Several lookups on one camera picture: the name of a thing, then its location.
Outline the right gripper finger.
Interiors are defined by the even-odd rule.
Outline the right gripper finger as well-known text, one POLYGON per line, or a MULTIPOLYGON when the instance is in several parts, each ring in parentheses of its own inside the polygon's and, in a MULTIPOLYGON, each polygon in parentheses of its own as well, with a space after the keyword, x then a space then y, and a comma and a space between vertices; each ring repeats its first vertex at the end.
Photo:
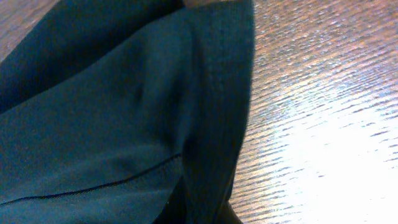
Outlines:
POLYGON ((243 224, 243 222, 235 214, 231 204, 224 202, 219 210, 217 224, 243 224))

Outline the black leggings with red waistband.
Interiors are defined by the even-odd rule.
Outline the black leggings with red waistband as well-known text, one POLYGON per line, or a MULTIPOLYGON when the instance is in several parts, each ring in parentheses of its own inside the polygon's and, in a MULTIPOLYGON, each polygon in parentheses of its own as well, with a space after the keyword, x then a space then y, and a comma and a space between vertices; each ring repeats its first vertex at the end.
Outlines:
POLYGON ((59 1, 1 63, 2 223, 217 223, 251 1, 59 1))

